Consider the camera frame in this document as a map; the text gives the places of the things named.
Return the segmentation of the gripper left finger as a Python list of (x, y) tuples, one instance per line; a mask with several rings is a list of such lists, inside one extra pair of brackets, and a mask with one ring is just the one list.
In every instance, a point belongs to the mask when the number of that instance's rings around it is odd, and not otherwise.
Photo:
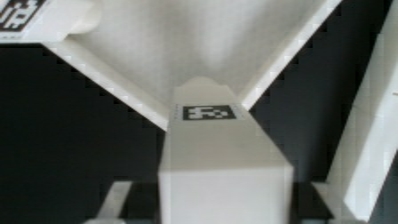
[(111, 183), (97, 215), (85, 221), (85, 224), (126, 224), (126, 221), (120, 218), (120, 212), (131, 186), (131, 181), (115, 181)]

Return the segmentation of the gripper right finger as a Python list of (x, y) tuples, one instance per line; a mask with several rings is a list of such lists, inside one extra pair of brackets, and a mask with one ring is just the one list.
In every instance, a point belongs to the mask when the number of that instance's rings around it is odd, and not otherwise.
[(342, 202), (342, 198), (328, 184), (312, 182), (312, 187), (316, 189), (321, 201), (332, 214), (332, 217), (326, 220), (326, 224), (362, 224), (362, 221), (355, 218)]

